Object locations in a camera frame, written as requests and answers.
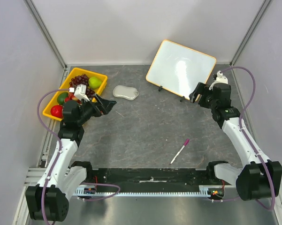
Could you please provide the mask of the orange framed whiteboard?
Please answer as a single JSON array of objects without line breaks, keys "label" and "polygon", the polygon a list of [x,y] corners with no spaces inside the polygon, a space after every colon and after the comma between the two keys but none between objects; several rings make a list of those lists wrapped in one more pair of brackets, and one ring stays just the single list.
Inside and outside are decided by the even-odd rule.
[{"label": "orange framed whiteboard", "polygon": [[216,58],[178,43],[163,40],[146,80],[189,100],[198,83],[206,83]]}]

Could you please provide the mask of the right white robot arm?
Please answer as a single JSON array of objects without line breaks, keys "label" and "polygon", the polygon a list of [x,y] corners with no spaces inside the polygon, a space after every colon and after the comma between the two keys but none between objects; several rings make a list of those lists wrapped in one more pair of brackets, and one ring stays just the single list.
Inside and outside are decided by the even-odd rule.
[{"label": "right white robot arm", "polygon": [[190,102],[198,95],[201,96],[199,106],[211,110],[213,120],[230,139],[243,165],[242,169],[237,169],[226,161],[211,162],[205,173],[206,181],[214,185],[223,180],[233,185],[243,201],[274,200],[279,194],[282,165],[271,161],[251,137],[239,110],[231,106],[231,86],[200,82],[189,95]]}]

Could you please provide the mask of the purple capped white marker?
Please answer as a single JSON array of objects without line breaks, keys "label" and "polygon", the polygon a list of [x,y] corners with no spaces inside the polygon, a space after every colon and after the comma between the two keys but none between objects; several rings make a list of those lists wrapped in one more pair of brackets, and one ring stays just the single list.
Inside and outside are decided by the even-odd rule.
[{"label": "purple capped white marker", "polygon": [[182,145],[182,147],[179,149],[179,151],[176,153],[176,155],[173,157],[173,159],[170,162],[170,165],[172,165],[174,163],[174,161],[176,160],[176,158],[180,155],[180,153],[182,152],[182,150],[186,147],[186,145],[189,143],[189,139],[186,139],[186,141],[184,142],[184,144]]}]

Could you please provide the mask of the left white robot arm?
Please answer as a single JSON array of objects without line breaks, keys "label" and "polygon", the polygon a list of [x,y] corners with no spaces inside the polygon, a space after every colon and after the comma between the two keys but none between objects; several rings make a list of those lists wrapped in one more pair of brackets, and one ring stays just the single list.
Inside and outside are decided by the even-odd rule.
[{"label": "left white robot arm", "polygon": [[43,176],[35,186],[28,186],[25,192],[30,218],[43,220],[48,225],[65,220],[69,201],[78,188],[93,181],[91,163],[70,161],[77,151],[84,135],[83,124],[91,117],[107,115],[116,104],[94,95],[96,102],[69,100],[63,104],[60,130],[55,135],[55,152]]}]

